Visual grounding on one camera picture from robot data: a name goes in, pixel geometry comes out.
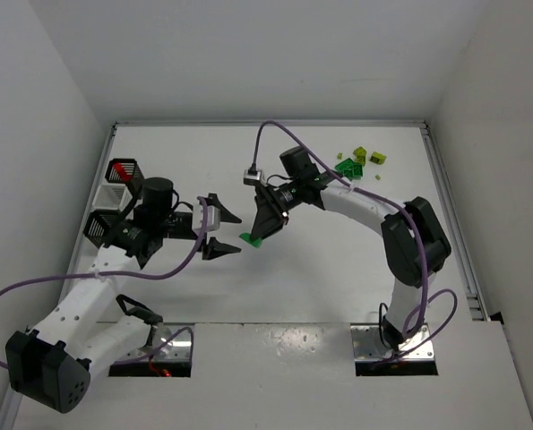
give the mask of metal frame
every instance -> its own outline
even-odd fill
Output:
[[[79,227],[79,232],[75,241],[73,248],[73,253],[71,255],[71,260],[69,262],[69,267],[67,272],[72,272],[75,269],[77,256],[81,249],[81,242],[83,240],[82,231],[85,226],[85,220],[89,216],[91,205],[95,193],[101,183],[102,171],[103,168],[107,165],[108,154],[111,151],[113,146],[113,140],[116,137],[116,131],[119,127],[153,127],[153,126],[233,126],[233,125],[259,125],[262,120],[259,119],[249,119],[249,120],[236,120],[236,121],[222,121],[222,120],[154,120],[154,121],[133,121],[133,120],[123,120],[113,124],[111,129],[108,132],[107,139],[105,141],[105,147],[101,153],[99,164],[97,166],[97,172],[95,173],[95,178],[93,180],[93,185],[90,189],[89,199],[87,200],[87,205],[85,211],[82,214],[82,222]],[[487,312],[485,307],[485,302],[481,295],[480,289],[478,288],[477,276],[471,260],[469,259],[468,248],[465,244],[463,236],[461,234],[460,223],[455,212],[453,205],[453,198],[451,197],[451,188],[449,185],[449,180],[445,169],[443,167],[443,162],[439,151],[434,145],[433,139],[429,132],[429,127],[422,120],[300,120],[300,119],[290,119],[284,120],[284,124],[289,126],[358,126],[358,127],[417,127],[421,130],[423,137],[424,145],[426,147],[427,157],[429,158],[429,163],[432,168],[435,185],[437,187],[437,192],[440,195],[440,200],[443,205],[443,212],[447,219],[448,227],[450,228],[450,234],[453,239],[453,243],[456,245],[456,254],[457,261],[460,269],[462,270],[465,279],[468,282],[468,289],[472,294],[476,294],[482,309],[482,313],[486,318]],[[59,300],[62,300],[65,294],[68,291],[68,288],[71,285],[71,281],[66,281],[63,284],[61,295]],[[11,388],[7,389],[7,392],[4,397],[4,402],[0,409],[0,429],[1,430],[12,430],[13,423],[17,417],[21,403],[21,394],[16,391],[13,391]]]

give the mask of wall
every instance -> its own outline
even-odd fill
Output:
[[[31,0],[100,120],[424,118],[487,0]]]
[[[29,4],[0,0],[0,289],[66,270],[105,135]],[[0,300],[0,358],[58,287]]]
[[[433,124],[533,415],[533,0],[494,0]]]

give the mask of white table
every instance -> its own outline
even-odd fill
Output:
[[[386,154],[383,166],[366,165],[360,185],[400,199],[421,195],[446,231],[456,231],[443,216],[447,201],[436,188],[423,128],[352,123],[292,130],[331,165],[338,152],[347,157],[358,146]],[[197,257],[166,281],[128,283],[125,293],[166,322],[197,323],[190,379],[97,380],[66,416],[22,400],[14,428],[531,428],[500,326],[471,321],[468,265],[457,253],[432,286],[432,292],[453,288],[460,298],[455,318],[434,340],[439,375],[355,377],[349,324],[375,323],[378,304],[391,295],[382,240],[349,219],[304,206],[260,249],[243,243],[237,236],[250,230],[255,214],[254,190],[242,185],[255,133],[255,125],[116,128],[100,177],[109,159],[135,158],[145,176],[173,180],[182,200],[217,193],[244,223],[225,224],[216,236],[243,251],[212,262]],[[279,155],[291,146],[283,132],[266,129],[259,167],[283,173]],[[192,244],[167,241],[145,270],[168,271]],[[72,266],[86,270],[94,254],[83,239]],[[432,305],[430,327],[450,309],[449,299]],[[113,306],[101,321],[119,316]]]

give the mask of red object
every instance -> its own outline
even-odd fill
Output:
[[[123,182],[129,182],[131,179],[133,179],[131,175],[126,173],[126,170],[121,163],[115,163],[113,168],[115,168],[115,172],[117,172],[121,179],[123,179]]]

